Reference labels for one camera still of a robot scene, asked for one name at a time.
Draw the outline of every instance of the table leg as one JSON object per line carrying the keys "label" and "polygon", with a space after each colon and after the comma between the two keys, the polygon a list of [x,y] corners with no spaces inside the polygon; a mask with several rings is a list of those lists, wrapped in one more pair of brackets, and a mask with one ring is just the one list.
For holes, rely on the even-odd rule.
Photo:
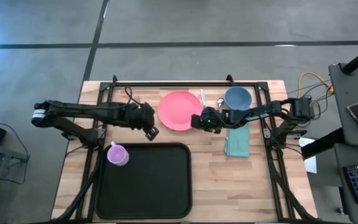
{"label": "table leg", "polygon": [[326,136],[315,140],[313,143],[301,147],[303,159],[310,158],[320,152],[331,149],[336,143],[345,144],[345,137],[343,135],[342,128],[338,128]]}

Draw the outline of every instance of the white paper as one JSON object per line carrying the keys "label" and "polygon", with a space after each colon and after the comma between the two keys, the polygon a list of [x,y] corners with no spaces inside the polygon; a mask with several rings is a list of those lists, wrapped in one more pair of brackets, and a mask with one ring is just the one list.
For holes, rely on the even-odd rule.
{"label": "white paper", "polygon": [[[299,139],[299,145],[301,147],[310,144],[314,142],[314,139],[308,139],[308,138],[300,138]],[[317,174],[317,163],[316,163],[316,156],[310,157],[309,159],[305,159],[305,167],[306,167],[306,171],[313,173],[313,174]]]}

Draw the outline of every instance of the yellow cable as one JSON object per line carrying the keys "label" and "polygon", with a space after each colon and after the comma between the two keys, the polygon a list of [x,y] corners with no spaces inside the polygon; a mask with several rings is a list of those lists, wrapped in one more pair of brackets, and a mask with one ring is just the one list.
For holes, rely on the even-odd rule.
{"label": "yellow cable", "polygon": [[307,75],[307,74],[314,75],[315,77],[317,77],[321,81],[321,83],[324,83],[327,86],[327,88],[329,88],[329,93],[334,94],[333,86],[331,84],[325,82],[319,75],[315,74],[314,72],[304,72],[304,73],[302,73],[302,75],[299,76],[299,79],[298,79],[298,98],[301,98],[301,81],[302,81],[302,78],[303,78],[304,75]]}

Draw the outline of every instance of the blue bowl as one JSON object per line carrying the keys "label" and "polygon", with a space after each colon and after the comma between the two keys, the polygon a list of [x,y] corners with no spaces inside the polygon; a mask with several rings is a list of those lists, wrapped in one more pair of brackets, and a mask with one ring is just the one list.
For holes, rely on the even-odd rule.
{"label": "blue bowl", "polygon": [[234,86],[224,94],[224,103],[234,110],[247,110],[252,103],[251,94],[243,87]]}

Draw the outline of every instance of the pink plate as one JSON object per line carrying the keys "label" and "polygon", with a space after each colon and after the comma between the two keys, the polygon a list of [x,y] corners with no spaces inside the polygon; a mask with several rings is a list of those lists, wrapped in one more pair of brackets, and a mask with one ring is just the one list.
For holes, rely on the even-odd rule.
{"label": "pink plate", "polygon": [[169,129],[185,131],[191,128],[191,115],[200,115],[203,106],[188,91],[173,91],[165,96],[158,108],[158,118]]}

